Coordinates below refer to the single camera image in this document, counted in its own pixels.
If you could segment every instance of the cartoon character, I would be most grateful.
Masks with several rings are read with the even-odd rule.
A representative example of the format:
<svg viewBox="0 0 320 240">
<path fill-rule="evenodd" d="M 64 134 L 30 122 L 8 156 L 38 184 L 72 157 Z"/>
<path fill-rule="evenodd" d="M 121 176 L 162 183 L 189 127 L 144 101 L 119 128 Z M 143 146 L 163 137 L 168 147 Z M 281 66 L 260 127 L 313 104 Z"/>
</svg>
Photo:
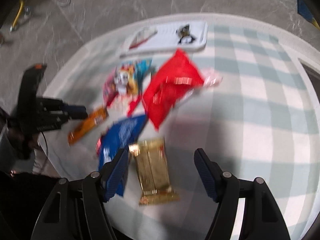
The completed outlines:
<svg viewBox="0 0 320 240">
<path fill-rule="evenodd" d="M 135 66 L 133 64 L 123 65 L 116 71 L 114 83 L 119 95 L 137 95 L 138 84 L 134 79 Z"/>
<path fill-rule="evenodd" d="M 189 24 L 181 26 L 176 33 L 180 38 L 178 44 L 191 44 L 196 40 L 196 38 L 190 34 Z"/>
</svg>

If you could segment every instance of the black fabric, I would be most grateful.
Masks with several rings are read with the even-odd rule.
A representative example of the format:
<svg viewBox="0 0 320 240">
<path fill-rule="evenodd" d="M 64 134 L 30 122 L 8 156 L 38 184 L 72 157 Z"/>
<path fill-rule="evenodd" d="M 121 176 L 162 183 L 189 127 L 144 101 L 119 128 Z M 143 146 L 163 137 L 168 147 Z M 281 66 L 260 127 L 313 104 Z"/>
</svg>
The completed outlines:
<svg viewBox="0 0 320 240">
<path fill-rule="evenodd" d="M 19 240 L 30 239 L 36 220 L 57 178 L 0 171 L 0 211 Z"/>
</svg>

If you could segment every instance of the yellow cable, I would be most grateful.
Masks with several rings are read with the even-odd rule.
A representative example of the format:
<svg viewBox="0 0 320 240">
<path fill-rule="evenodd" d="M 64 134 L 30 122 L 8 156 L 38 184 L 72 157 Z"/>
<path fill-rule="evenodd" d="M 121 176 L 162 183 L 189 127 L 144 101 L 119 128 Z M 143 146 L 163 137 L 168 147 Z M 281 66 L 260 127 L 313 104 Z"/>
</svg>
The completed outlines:
<svg viewBox="0 0 320 240">
<path fill-rule="evenodd" d="M 24 6 L 23 0 L 19 0 L 19 2 L 20 2 L 20 8 L 19 8 L 19 11 L 18 11 L 18 13 L 17 13 L 17 15 L 16 15 L 13 23 L 12 23 L 12 26 L 11 26 L 12 30 L 15 29 L 15 27 L 16 27 L 16 25 L 17 25 L 17 21 L 18 21 L 20 15 L 21 15 L 21 13 L 22 13 L 22 10 L 23 10 L 23 6 Z"/>
</svg>

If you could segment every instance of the black cable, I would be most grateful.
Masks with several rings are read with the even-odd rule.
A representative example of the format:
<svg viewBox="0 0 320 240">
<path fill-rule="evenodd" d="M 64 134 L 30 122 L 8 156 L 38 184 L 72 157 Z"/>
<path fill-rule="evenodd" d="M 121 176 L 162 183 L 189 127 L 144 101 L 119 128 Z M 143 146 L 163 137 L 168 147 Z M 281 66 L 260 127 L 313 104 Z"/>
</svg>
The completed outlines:
<svg viewBox="0 0 320 240">
<path fill-rule="evenodd" d="M 41 133 L 42 133 L 42 136 L 43 136 L 43 138 L 44 138 L 45 146 L 46 146 L 46 148 L 47 148 L 47 149 L 46 149 L 46 153 L 45 153 L 46 159 L 45 159 L 45 161 L 44 161 L 44 163 L 43 163 L 40 171 L 39 171 L 38 173 L 36 173 L 36 175 L 41 175 L 41 174 L 42 174 L 42 172 L 43 172 L 43 170 L 44 170 L 44 167 L 46 166 L 46 164 L 47 164 L 47 162 L 48 162 L 48 144 L 47 144 L 47 139 L 45 138 L 44 133 L 43 133 L 43 132 L 41 132 Z"/>
</svg>

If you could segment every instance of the gold snack package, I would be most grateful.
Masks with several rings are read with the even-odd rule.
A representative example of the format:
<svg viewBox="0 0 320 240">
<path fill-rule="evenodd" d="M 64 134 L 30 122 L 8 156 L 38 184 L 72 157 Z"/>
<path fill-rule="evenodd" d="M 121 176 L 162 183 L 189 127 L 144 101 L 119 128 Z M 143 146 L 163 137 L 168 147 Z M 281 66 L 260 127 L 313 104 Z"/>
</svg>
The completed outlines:
<svg viewBox="0 0 320 240">
<path fill-rule="evenodd" d="M 135 158 L 142 189 L 140 205 L 166 203 L 180 199 L 170 185 L 164 138 L 131 144 L 129 151 Z"/>
</svg>

